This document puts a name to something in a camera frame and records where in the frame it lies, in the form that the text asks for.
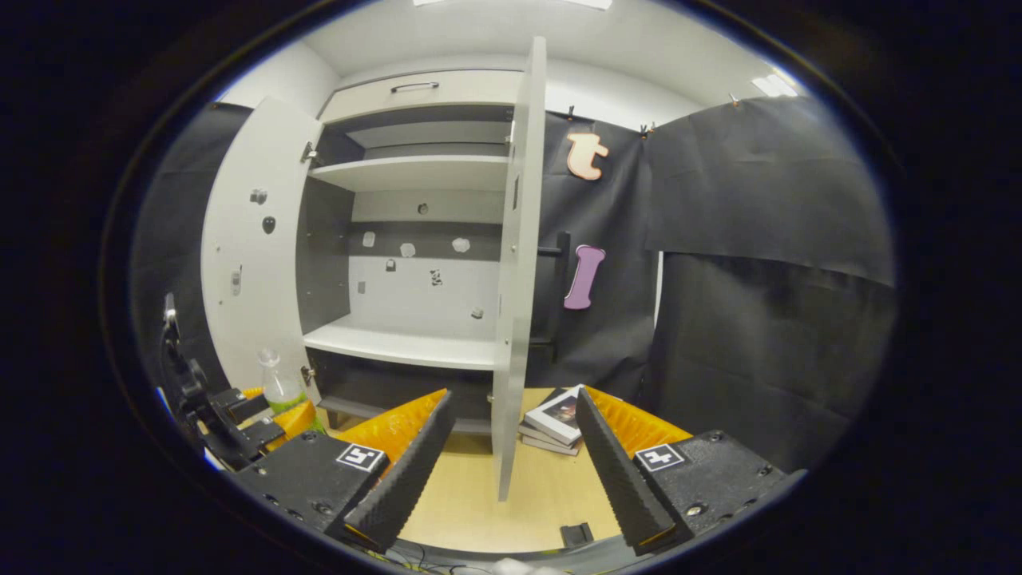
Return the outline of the white grey cabinet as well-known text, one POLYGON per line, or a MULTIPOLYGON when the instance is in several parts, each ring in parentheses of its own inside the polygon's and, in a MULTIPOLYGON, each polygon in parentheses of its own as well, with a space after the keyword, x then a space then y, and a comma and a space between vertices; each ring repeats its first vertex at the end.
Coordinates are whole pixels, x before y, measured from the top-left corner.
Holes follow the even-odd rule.
POLYGON ((377 414, 437 388, 490 439, 501 223, 515 102, 323 123, 297 297, 329 408, 377 414))

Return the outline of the grey book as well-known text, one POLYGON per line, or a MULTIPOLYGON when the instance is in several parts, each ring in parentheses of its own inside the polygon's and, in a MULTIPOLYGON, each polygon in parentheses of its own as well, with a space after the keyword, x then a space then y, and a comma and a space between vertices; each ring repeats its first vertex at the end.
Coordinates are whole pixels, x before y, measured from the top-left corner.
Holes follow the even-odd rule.
POLYGON ((519 425, 518 432, 521 434, 521 441, 523 444, 554 452, 554 454, 578 456, 578 451, 580 451, 580 443, 583 443, 580 437, 572 443, 560 442, 557 439, 545 434, 543 430, 537 429, 535 426, 530 425, 530 423, 525 421, 519 425))

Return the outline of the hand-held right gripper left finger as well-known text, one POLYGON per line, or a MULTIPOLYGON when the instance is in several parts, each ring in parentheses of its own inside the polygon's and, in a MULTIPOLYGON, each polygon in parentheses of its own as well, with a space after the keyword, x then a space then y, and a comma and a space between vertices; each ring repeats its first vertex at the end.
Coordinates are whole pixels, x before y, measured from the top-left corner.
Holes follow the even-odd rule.
POLYGON ((234 473, 262 504, 349 545, 387 552, 430 480, 455 425, 453 396, 434 391, 338 437, 304 430, 234 473))

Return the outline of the white cabinet drawer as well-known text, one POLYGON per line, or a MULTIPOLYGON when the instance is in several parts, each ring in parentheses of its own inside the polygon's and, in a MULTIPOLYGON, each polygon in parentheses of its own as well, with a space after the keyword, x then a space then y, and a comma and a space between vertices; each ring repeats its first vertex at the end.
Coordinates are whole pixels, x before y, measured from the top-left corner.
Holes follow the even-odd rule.
POLYGON ((442 105, 504 105, 515 102, 524 73, 499 69, 454 69, 384 77, 335 91, 318 119, 355 119, 391 110, 442 105), (390 93, 390 88, 416 81, 438 81, 437 89, 390 93))

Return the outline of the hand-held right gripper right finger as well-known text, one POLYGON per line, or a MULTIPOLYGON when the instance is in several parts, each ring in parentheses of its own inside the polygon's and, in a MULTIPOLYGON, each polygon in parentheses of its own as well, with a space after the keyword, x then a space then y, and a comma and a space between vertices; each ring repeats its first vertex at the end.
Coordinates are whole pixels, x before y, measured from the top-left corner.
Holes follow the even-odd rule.
POLYGON ((806 476, 766 461, 733 434, 690 434, 589 386, 577 389, 576 420, 625 545, 638 554, 718 532, 806 476))

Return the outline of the black backdrop cloth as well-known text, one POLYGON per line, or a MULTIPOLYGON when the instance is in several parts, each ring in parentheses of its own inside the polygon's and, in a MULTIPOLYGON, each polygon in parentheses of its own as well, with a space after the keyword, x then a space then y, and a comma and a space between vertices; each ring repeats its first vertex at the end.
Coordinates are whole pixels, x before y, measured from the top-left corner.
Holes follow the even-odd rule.
POLYGON ((541 244, 604 251, 525 385, 587 383, 784 470, 858 418, 897 320, 880 190, 822 103, 748 99, 647 139, 548 113, 541 244))
POLYGON ((202 299, 201 237, 216 174, 251 113, 231 103, 205 106, 168 147, 142 201, 130 257, 130 302, 139 356, 157 382, 165 296, 171 292, 181 353, 200 364, 212 393, 229 387, 202 299))

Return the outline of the green label plastic bottle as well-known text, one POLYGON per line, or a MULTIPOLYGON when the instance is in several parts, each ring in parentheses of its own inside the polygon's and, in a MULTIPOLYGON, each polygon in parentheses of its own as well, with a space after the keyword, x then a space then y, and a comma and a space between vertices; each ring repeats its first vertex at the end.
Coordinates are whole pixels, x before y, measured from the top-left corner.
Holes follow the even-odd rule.
POLYGON ((274 414, 284 414, 309 399, 301 383, 295 381, 292 375, 286 374, 277 350, 259 350, 258 361, 262 367, 263 396, 274 414))

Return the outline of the white cover book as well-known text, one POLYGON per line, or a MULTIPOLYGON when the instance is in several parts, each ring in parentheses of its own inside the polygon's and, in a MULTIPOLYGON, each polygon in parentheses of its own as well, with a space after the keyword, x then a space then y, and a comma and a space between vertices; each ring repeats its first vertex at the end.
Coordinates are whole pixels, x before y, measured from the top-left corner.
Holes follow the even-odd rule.
POLYGON ((573 446, 580 440, 580 426, 576 418, 578 393, 583 386, 574 386, 555 392, 542 404, 526 411, 523 422, 539 432, 546 434, 554 442, 573 446))

